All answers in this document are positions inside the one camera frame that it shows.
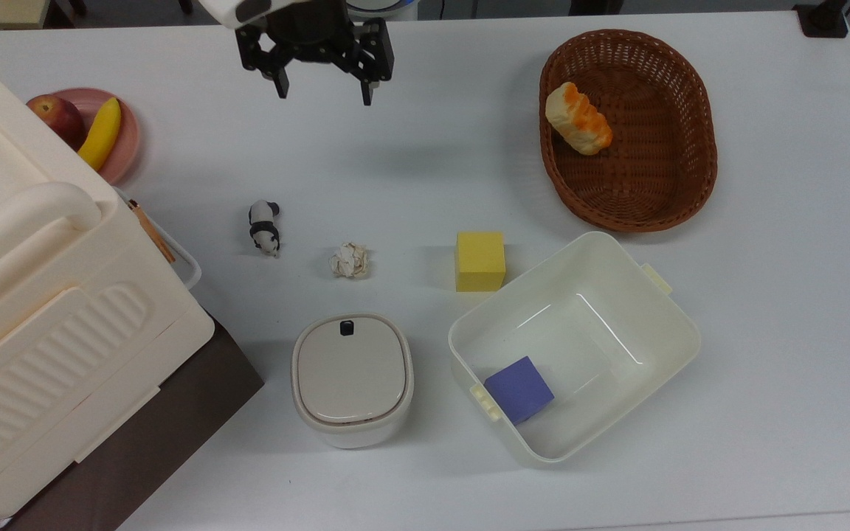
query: floor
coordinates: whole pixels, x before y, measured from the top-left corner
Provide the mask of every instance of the floor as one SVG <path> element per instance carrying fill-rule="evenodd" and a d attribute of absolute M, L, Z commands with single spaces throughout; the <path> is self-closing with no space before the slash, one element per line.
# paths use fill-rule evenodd
<path fill-rule="evenodd" d="M 67 6 L 68 0 L 58 0 Z M 179 9 L 178 0 L 84 0 L 86 17 L 77 17 L 78 27 L 187 26 L 215 24 L 198 1 L 191 15 Z M 570 9 L 570 0 L 421 0 L 419 20 L 438 19 L 445 4 L 446 19 L 469 18 L 472 1 L 477 4 L 477 18 L 513 18 L 562 16 Z M 818 3 L 818 0 L 800 0 Z M 788 10 L 794 0 L 624 0 L 621 14 L 630 13 L 698 13 L 699 11 Z"/>

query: wicker basket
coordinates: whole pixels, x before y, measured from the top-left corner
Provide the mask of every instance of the wicker basket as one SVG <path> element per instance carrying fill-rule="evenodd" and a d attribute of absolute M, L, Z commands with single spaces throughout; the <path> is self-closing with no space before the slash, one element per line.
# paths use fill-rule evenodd
<path fill-rule="evenodd" d="M 596 155 L 577 153 L 547 122 L 546 98 L 566 81 L 612 128 L 612 144 Z M 550 55 L 540 75 L 540 147 L 570 211 L 610 231 L 678 225 L 704 206 L 717 178 L 704 83 L 668 44 L 635 31 L 590 31 Z"/>

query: white plastic bin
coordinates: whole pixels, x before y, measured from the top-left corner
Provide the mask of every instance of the white plastic bin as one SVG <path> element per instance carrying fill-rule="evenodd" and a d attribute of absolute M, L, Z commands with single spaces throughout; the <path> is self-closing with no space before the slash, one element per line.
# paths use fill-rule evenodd
<path fill-rule="evenodd" d="M 114 189 L 0 84 L 0 518 L 214 329 Z"/>
<path fill-rule="evenodd" d="M 559 463 L 699 352 L 697 327 L 666 287 L 612 236 L 588 232 L 452 325 L 455 380 L 520 463 Z M 554 400 L 514 426 L 483 381 L 527 355 Z"/>

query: toy bread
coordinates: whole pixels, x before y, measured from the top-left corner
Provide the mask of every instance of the toy bread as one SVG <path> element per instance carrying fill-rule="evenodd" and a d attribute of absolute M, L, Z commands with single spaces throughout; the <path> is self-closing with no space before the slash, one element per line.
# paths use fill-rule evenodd
<path fill-rule="evenodd" d="M 546 119 L 583 155 L 595 155 L 612 144 L 612 130 L 604 115 L 571 82 L 563 83 L 546 98 Z"/>

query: crumpled paper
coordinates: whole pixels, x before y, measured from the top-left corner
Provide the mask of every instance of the crumpled paper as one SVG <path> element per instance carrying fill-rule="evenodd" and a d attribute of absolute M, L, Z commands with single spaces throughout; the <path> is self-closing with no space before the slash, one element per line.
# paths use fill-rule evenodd
<path fill-rule="evenodd" d="M 330 256 L 330 269 L 338 277 L 361 279 L 367 275 L 369 261 L 365 246 L 345 243 Z"/>

